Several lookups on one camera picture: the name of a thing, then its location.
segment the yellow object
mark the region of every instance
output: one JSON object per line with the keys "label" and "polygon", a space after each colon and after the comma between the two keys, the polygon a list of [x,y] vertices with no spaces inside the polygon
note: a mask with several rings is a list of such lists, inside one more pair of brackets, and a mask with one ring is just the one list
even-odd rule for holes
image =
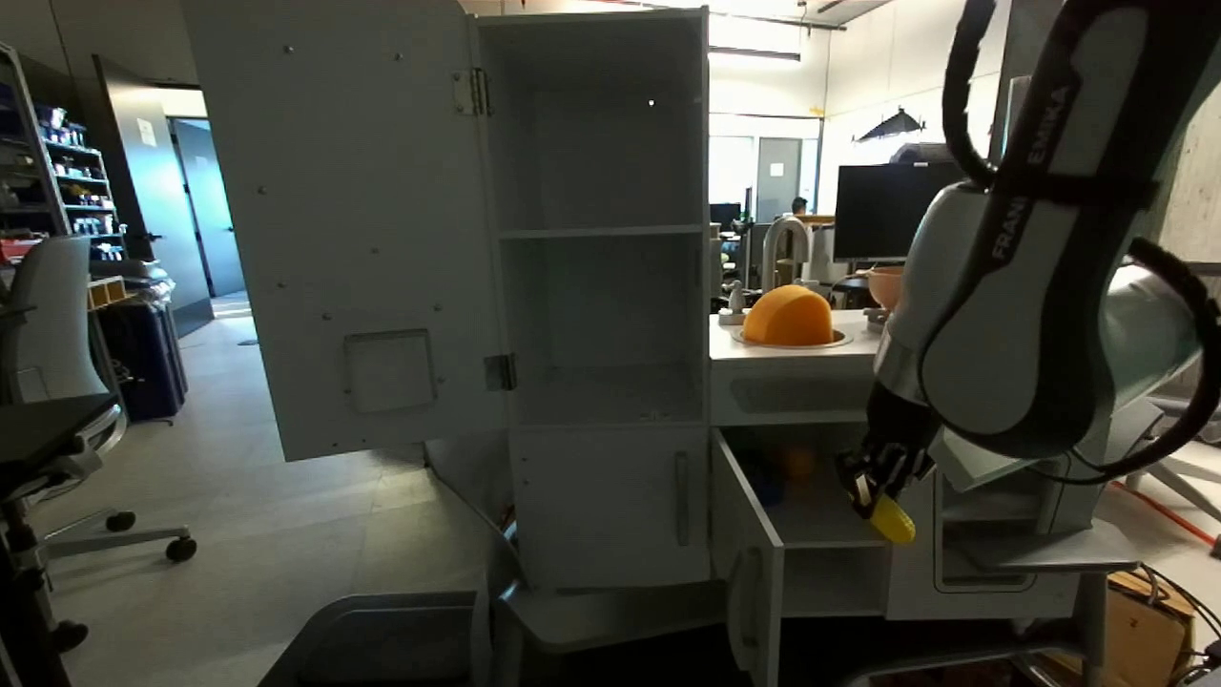
{"label": "yellow object", "polygon": [[868,527],[893,547],[915,540],[915,521],[912,521],[909,508],[900,508],[893,497],[879,497]]}
{"label": "yellow object", "polygon": [[826,296],[806,287],[773,287],[750,305],[749,321],[739,324],[739,337],[744,344],[762,346],[833,344],[833,305]]}
{"label": "yellow object", "polygon": [[86,281],[86,305],[107,307],[114,300],[126,300],[126,281],[123,277],[90,277]]}

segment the chair wheel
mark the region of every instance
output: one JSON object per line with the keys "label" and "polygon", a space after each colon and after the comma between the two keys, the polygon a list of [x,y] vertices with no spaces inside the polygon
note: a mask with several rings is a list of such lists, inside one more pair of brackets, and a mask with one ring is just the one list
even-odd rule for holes
{"label": "chair wheel", "polygon": [[51,628],[54,648],[72,651],[86,636],[86,627],[79,622],[58,622]]}
{"label": "chair wheel", "polygon": [[114,516],[107,516],[107,530],[129,530],[129,527],[138,527],[138,516],[135,516],[135,512],[114,512]]}
{"label": "chair wheel", "polygon": [[177,538],[177,540],[164,547],[164,557],[168,557],[171,564],[179,564],[179,562],[189,562],[194,550],[199,550],[194,538]]}

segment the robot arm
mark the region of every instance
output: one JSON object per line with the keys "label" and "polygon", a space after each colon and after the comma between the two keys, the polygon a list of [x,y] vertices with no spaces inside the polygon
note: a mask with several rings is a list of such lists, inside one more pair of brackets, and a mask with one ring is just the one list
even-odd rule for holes
{"label": "robot arm", "polygon": [[[909,296],[879,354],[868,432],[844,460],[863,516],[932,469],[937,428],[1013,457],[1073,451],[1115,401],[1099,311],[1124,250],[1170,277],[1199,311],[1207,370],[1216,367],[1207,290],[1138,236],[1158,222],[1165,169],[1208,89],[1221,5],[1069,0],[998,169],[974,152],[963,113],[992,5],[964,5],[946,69],[946,144],[969,178],[946,186],[915,231]],[[1208,381],[1193,421],[1213,405]]]}

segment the white cabinet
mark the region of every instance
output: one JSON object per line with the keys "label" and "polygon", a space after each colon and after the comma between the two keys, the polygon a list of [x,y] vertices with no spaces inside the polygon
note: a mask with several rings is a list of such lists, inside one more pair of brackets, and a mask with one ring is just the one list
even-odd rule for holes
{"label": "white cabinet", "polygon": [[503,432],[536,583],[707,578],[707,16],[187,24],[286,455]]}
{"label": "white cabinet", "polygon": [[[715,451],[715,577],[729,644],[756,687],[778,681],[782,616],[884,616],[893,550],[848,508],[837,455],[863,424],[721,432]],[[812,460],[790,477],[786,447]]]}
{"label": "white cabinet", "polygon": [[707,428],[571,428],[512,440],[520,557],[533,587],[708,577]]}

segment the cabinet door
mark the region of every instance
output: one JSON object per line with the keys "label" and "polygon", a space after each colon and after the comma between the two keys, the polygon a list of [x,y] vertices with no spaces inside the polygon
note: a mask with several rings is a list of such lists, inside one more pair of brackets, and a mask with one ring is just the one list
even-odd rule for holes
{"label": "cabinet door", "polygon": [[734,447],[715,451],[715,577],[725,578],[725,634],[750,687],[778,681],[786,547]]}
{"label": "cabinet door", "polygon": [[288,457],[498,428],[468,20],[187,0]]}
{"label": "cabinet door", "polygon": [[708,578],[701,428],[570,428],[512,440],[520,552],[536,587]]}

